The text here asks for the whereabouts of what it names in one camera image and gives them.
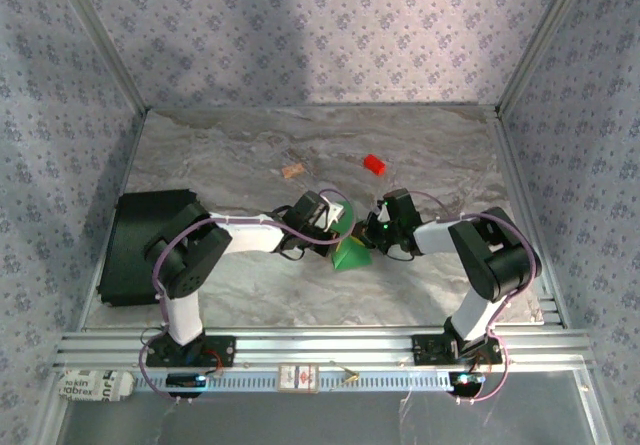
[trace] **gray marble surface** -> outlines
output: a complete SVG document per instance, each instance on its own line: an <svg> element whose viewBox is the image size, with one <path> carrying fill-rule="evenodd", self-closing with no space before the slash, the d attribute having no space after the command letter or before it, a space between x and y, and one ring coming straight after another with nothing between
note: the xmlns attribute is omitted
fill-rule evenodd
<svg viewBox="0 0 640 445"><path fill-rule="evenodd" d="M508 213L487 107L309 107L151 112L127 192L190 188L212 211L252 214L294 203L306 190L346 193L360 218L376 197L399 187L428 191L454 214L498 205ZM377 177L362 166L374 153ZM306 173L285 179L301 162ZM423 219L441 215L416 197ZM200 289L206 326L440 325L469 289L454 254L400 263L374 255L366 268L336 272L307 253L300 262L271 254L225 256ZM155 306L111 308L94 298L87 327L159 321ZM502 317L541 322L533 290Z"/></svg>

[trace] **purple cable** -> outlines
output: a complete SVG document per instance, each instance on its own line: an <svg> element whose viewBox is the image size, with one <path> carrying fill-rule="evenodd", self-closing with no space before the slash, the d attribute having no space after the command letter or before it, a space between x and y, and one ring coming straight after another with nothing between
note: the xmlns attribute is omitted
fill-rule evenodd
<svg viewBox="0 0 640 445"><path fill-rule="evenodd" d="M339 192L338 190L335 190L333 188L325 188L323 190L320 190L320 192L318 192L318 195L320 195L322 198L324 198L324 195L327 194L327 193L335 193L336 195L342 197L347 202L347 207L349 207L349 209L351 209L353 211L353 206L351 205L351 202L349 201L349 199L342 192ZM168 397L170 400L173 400L173 398L168 393L162 392L160 389L158 389L158 387L156 387L151 382L151 379L149 378L149 375L146 372L146 367L145 367L145 364L144 364L144 352L149 349L149 347L151 346L151 343L153 343L153 341L159 339L160 337L163 337L169 331L169 312L167 311L167 305L166 305L166 302L165 302L165 300L166 300L166 290L164 289L164 287L160 283L160 270L162 269L162 265L164 264L165 260L167 259L167 257L171 253L171 251L185 237L187 237L189 234L193 233L195 230L198 230L200 227L202 227L204 225L207 225L207 224L210 224L210 223L224 223L224 224L231 224L231 225L268 225L268 226L280 228L280 229L282 229L282 230L284 230L284 231L286 231L286 232L288 232L288 233L290 233L292 235L295 235L298 238L306 240L309 243L313 243L314 245L334 245L336 243L341 242L345 238L347 238L349 235L351 235L351 232L353 232L353 228L356 226L356 215L355 215L355 213L352 213L352 215L353 215L353 220L351 221L351 225L349 226L349 229L345 233L340 235L339 237L333 238L331 240L318 240L318 239L315 239L315 238L312 238L312 237L308 237L308 236L303 235L302 233L298 232L297 230L294 230L293 228L285 225L284 223L276 222L274 220L261 220L259 218L249 218L249 217L247 217L247 218L241 218L241 217L236 217L236 218L216 217L216 218L214 218L214 217L209 217L209 218L205 218L203 220L200 220L199 222L196 222L193 225L190 225L189 227L184 229L182 232L180 232L173 240L171 240L171 242L169 242L169 244L162 251L162 253L158 257L158 259L156 260L155 265L153 266L153 272L151 274L151 283L153 284L153 288L155 288L155 290L157 292L156 298L160 302L160 311L162 313L162 320L164 321L164 324L163 324L164 330L161 333L151 337L145 343L145 345L142 347L142 349L140 349L140 354L138 355L138 365L140 366L140 372L142 373L142 376L144 377L144 380L145 380L145 382L147 382L149 387L154 392L162 395L163 398L167 398Z"/></svg>
<svg viewBox="0 0 640 445"><path fill-rule="evenodd" d="M527 280L527 283L525 283L522 287L517 288L516 290L511 292L509 295L507 295L507 297L500 304L498 309L495 311L495 313L489 320L489 323L487 324L487 336L495 338L500 344L500 346L502 347L502 351L504 354L504 373L502 374L502 377L500 377L500 381L498 382L498 385L491 392L489 392L488 394L482 397L478 397L478 398L474 397L467 400L470 402L482 402L484 400L488 400L489 398L495 396L502 389L503 385L507 381L507 375L509 374L509 352L507 351L507 346L502 340L502 338L500 338L498 335L494 333L491 326L495 323L495 321L498 319L498 317L500 316L502 311L507 307L507 305L511 302L511 300L513 300L515 297L517 297L522 292L524 292L533 283L533 281L536 278L536 273L538 272L538 267L536 265L536 258L533 252L533 247L531 246L527 238L522 234L522 232L518 230L514 225L510 224L509 222L501 218L494 217L493 215L490 215L488 213L469 213L469 214L460 216L460 220L467 220L467 219L474 219L474 218L483 218L485 220L490 220L494 223L497 223L498 225L503 226L504 228L509 230L513 235L515 235L516 238L520 240L520 243L522 243L522 247L527 253L527 258L529 259L529 269L530 269L529 280ZM453 218L453 219L441 220L442 223L453 222L453 221L458 221L458 219Z"/></svg>
<svg viewBox="0 0 640 445"><path fill-rule="evenodd" d="M437 197L434 197L430 193L427 193L427 192L409 192L409 195L422 195L423 197L427 197L429 200L432 200L432 201L436 202L440 206L442 211L447 214L447 216L451 216L451 212L449 211L447 206L444 203L442 203L440 201L440 199L438 199Z"/></svg>

